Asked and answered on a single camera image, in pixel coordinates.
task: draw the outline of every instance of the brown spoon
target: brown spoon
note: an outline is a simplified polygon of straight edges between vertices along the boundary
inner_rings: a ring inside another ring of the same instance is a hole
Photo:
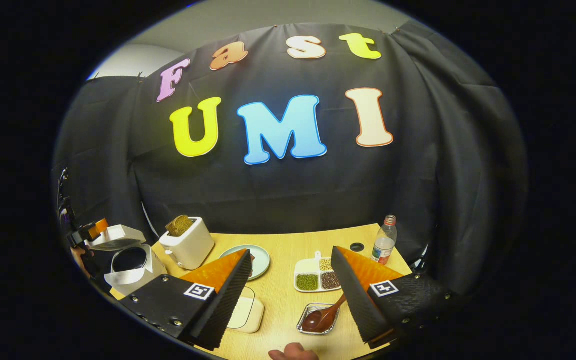
[[[345,303],[346,294],[341,295],[335,305],[323,310],[316,310],[308,314],[301,324],[302,330],[307,333],[323,333],[330,329],[335,321],[335,314],[339,307]]]

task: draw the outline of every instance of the letter m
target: letter m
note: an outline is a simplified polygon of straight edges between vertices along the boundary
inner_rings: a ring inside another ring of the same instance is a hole
[[[326,145],[320,140],[315,107],[320,98],[314,95],[299,95],[288,101],[281,121],[270,112],[263,102],[252,102],[237,110],[237,115],[246,123],[248,154],[244,162],[249,166],[263,164],[270,160],[270,153],[264,150],[263,140],[274,155],[283,159],[288,143],[294,134],[294,146],[290,154],[294,158],[321,157],[326,154]]]

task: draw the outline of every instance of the plate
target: plate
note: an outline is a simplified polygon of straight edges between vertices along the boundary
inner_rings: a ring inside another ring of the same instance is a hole
[[[255,280],[264,275],[270,267],[270,255],[268,255],[268,252],[263,248],[256,246],[256,244],[242,244],[240,246],[235,246],[234,248],[222,253],[222,255],[219,256],[219,259],[226,255],[237,253],[237,251],[242,249],[250,249],[250,254],[254,256],[254,260],[252,261],[252,276],[250,276],[248,280]]]

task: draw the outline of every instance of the water bottle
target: water bottle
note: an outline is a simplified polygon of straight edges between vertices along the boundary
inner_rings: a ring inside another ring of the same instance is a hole
[[[377,232],[377,240],[372,248],[372,260],[379,264],[388,264],[391,258],[395,243],[397,242],[397,228],[395,227],[397,218],[394,215],[386,216],[383,226]]]

